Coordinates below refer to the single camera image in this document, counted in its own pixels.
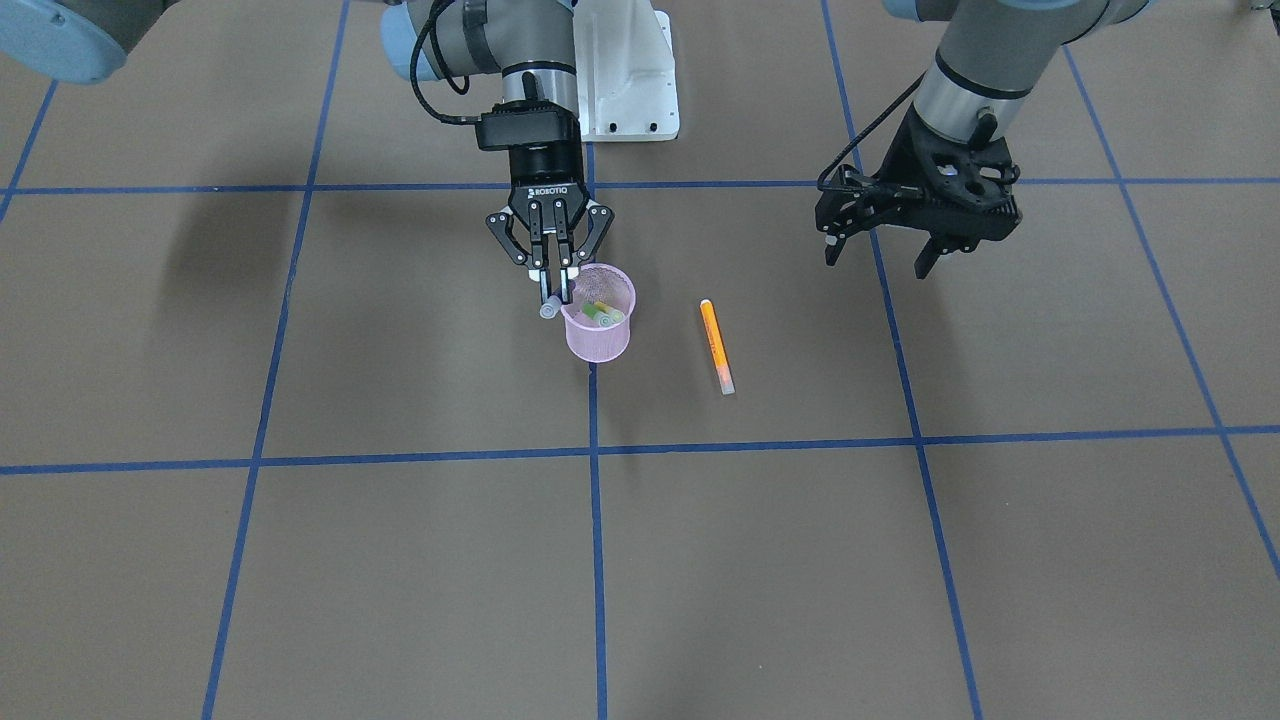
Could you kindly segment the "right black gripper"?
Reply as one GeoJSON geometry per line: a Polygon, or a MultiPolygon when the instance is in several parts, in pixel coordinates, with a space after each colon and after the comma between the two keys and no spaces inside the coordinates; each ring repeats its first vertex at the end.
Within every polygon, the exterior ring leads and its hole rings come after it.
{"type": "Polygon", "coordinates": [[[556,295],[550,278],[550,249],[557,243],[557,200],[568,217],[581,217],[586,236],[559,251],[559,299],[573,301],[573,288],[582,265],[595,256],[614,219],[614,211],[589,200],[579,119],[558,104],[498,104],[481,114],[475,128],[483,151],[506,151],[509,160],[508,205],[486,217],[486,228],[507,254],[538,283],[541,301],[556,295]],[[515,227],[525,217],[527,241],[517,240],[515,227]]]}

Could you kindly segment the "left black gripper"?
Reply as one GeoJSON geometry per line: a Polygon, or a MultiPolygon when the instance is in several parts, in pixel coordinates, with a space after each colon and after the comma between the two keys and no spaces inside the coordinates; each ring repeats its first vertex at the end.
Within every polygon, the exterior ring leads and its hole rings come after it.
{"type": "Polygon", "coordinates": [[[1012,196],[1020,169],[997,128],[995,111],[982,108],[974,131],[952,141],[908,109],[877,173],[842,164],[822,183],[815,227],[826,265],[837,264],[849,237],[878,225],[931,233],[913,263],[919,281],[961,246],[1009,237],[1023,219],[1012,196]]]}

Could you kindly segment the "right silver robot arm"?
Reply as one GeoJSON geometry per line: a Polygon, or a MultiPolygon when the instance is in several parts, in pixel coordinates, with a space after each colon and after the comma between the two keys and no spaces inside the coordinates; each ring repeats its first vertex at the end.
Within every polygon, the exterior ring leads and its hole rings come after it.
{"type": "MultiPolygon", "coordinates": [[[[588,192],[573,1],[366,1],[375,49],[422,109],[509,160],[486,218],[547,306],[567,304],[611,214],[588,192]]],[[[3,100],[22,68],[59,83],[54,120],[105,181],[300,181],[266,143],[301,150],[303,96],[352,1],[5,1],[3,100]]]]}

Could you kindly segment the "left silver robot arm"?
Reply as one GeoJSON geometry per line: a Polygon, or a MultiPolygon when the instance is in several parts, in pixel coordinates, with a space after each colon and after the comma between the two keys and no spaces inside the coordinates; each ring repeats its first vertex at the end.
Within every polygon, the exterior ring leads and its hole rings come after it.
{"type": "Polygon", "coordinates": [[[899,18],[946,29],[928,68],[893,101],[902,119],[874,173],[854,138],[819,174],[815,227],[835,265],[846,242],[881,225],[924,231],[914,273],[1006,240],[1023,214],[1007,133],[1060,47],[1130,20],[1143,1],[887,1],[899,18]]]}

